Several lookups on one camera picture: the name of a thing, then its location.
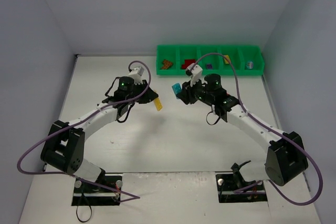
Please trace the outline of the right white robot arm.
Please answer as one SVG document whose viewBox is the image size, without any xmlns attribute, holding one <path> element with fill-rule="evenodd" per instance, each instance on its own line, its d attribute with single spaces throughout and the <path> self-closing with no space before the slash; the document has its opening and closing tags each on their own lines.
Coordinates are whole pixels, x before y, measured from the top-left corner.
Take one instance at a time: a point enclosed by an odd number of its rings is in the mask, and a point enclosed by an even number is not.
<svg viewBox="0 0 336 224">
<path fill-rule="evenodd" d="M 246 182 L 268 179 L 284 186 L 308 168 L 301 136 L 274 128 L 243 109 L 239 99 L 222 87 L 218 74 L 208 74 L 195 84 L 184 82 L 176 96 L 187 105 L 200 101 L 210 106 L 220 120 L 237 127 L 262 148 L 266 157 L 260 163 L 247 161 L 232 166 L 233 172 Z"/>
</svg>

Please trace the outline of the teal lego brick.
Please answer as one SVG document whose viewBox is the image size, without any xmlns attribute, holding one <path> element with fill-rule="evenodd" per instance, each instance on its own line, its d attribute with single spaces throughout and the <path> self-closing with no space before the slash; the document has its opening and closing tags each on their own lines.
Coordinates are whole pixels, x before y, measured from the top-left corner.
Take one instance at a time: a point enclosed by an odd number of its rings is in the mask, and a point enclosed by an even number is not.
<svg viewBox="0 0 336 224">
<path fill-rule="evenodd" d="M 174 95 L 177 96 L 182 91 L 181 84 L 176 83 L 176 84 L 172 85 L 172 90 L 174 92 Z"/>
</svg>

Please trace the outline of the red lego brick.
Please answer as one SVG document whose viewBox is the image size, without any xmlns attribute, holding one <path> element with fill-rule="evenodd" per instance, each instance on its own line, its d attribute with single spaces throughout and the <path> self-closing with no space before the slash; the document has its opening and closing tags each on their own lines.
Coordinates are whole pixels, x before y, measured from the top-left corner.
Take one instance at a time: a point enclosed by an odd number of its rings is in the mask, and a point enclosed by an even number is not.
<svg viewBox="0 0 336 224">
<path fill-rule="evenodd" d="M 192 65 L 195 62 L 195 59 L 184 59 L 181 63 L 181 69 L 186 69 L 189 65 Z"/>
</svg>

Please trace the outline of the yellow lego brick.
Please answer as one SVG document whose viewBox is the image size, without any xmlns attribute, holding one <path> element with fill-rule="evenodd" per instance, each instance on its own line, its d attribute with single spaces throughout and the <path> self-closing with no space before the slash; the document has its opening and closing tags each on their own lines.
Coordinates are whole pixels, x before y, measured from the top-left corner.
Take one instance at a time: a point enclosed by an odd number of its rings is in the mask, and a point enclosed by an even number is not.
<svg viewBox="0 0 336 224">
<path fill-rule="evenodd" d="M 161 111 L 161 110 L 162 110 L 163 105 L 162 105 L 162 103 L 161 103 L 159 97 L 155 98 L 155 99 L 153 100 L 153 103 L 154 103 L 155 108 L 156 108 L 157 111 Z"/>
</svg>

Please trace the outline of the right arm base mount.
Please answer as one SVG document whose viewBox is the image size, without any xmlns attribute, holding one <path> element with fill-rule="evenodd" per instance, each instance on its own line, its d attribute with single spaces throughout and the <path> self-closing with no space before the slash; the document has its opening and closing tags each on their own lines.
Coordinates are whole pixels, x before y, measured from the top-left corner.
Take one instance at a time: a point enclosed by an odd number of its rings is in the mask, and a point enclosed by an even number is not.
<svg viewBox="0 0 336 224">
<path fill-rule="evenodd" d="M 231 167 L 231 172 L 217 173 L 215 175 L 218 202 L 220 204 L 268 201 L 263 182 L 257 182 L 256 180 L 245 181 L 243 179 L 240 170 L 250 162 L 234 163 Z"/>
</svg>

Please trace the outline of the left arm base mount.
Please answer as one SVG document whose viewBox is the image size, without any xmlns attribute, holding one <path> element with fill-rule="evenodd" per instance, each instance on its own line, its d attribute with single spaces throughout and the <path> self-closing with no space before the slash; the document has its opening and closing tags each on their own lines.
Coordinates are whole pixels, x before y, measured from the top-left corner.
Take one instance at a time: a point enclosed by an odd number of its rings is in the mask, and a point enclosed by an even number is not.
<svg viewBox="0 0 336 224">
<path fill-rule="evenodd" d="M 72 206 L 119 206 L 120 193 L 98 187 L 76 178 L 72 194 Z"/>
</svg>

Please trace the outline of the teal rounded lego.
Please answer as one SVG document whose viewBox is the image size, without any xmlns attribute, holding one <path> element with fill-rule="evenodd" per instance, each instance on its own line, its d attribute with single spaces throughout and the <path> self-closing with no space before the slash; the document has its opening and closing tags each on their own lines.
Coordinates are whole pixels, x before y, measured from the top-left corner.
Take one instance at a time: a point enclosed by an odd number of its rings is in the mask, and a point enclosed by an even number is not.
<svg viewBox="0 0 336 224">
<path fill-rule="evenodd" d="M 252 61 L 247 61 L 245 67 L 248 70 L 252 70 L 254 68 L 254 63 Z"/>
</svg>

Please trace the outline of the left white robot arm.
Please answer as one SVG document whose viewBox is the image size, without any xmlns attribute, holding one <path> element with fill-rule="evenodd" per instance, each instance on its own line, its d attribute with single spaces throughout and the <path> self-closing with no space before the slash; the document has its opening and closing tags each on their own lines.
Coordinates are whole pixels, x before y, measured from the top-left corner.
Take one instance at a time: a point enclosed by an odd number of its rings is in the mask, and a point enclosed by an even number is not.
<svg viewBox="0 0 336 224">
<path fill-rule="evenodd" d="M 159 97 L 146 80 L 124 76 L 115 82 L 118 87 L 113 95 L 106 92 L 95 110 L 71 122 L 53 123 L 40 155 L 42 161 L 67 175 L 103 183 L 105 170 L 84 158 L 86 140 L 112 122 L 123 123 L 121 118 L 127 119 L 135 104 L 151 103 Z"/>
</svg>

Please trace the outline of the brown lego plate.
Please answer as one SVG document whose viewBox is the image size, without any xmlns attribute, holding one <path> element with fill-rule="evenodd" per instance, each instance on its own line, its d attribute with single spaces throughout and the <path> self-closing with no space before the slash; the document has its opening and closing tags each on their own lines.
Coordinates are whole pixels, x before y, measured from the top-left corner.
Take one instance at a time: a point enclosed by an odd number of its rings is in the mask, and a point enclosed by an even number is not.
<svg viewBox="0 0 336 224">
<path fill-rule="evenodd" d="M 170 61 L 170 60 L 167 60 L 167 59 L 164 59 L 162 61 L 162 65 L 160 67 L 161 70 L 169 70 L 171 69 L 172 67 L 174 67 L 174 62 Z"/>
</svg>

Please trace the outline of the yellow half-round lego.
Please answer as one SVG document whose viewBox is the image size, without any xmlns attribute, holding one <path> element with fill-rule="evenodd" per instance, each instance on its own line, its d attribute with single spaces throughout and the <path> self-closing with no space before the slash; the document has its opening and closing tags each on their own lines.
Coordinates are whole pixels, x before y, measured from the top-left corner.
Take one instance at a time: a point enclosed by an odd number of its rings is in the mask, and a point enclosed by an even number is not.
<svg viewBox="0 0 336 224">
<path fill-rule="evenodd" d="M 223 61 L 225 65 L 229 65 L 231 63 L 229 55 L 224 55 Z"/>
</svg>

